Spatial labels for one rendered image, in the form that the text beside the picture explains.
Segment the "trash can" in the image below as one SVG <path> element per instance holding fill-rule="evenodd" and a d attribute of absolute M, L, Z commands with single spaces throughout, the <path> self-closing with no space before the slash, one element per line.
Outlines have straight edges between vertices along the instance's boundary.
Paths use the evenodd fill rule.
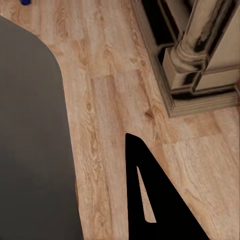
<path fill-rule="evenodd" d="M 2 15 L 0 240 L 85 240 L 60 65 Z"/>

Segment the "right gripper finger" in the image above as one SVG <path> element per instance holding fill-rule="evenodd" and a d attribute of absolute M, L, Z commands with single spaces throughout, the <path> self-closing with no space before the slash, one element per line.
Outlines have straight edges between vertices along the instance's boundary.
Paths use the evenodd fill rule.
<path fill-rule="evenodd" d="M 210 240 L 145 142 L 125 139 L 129 240 Z M 156 223 L 145 220 L 137 167 Z"/>

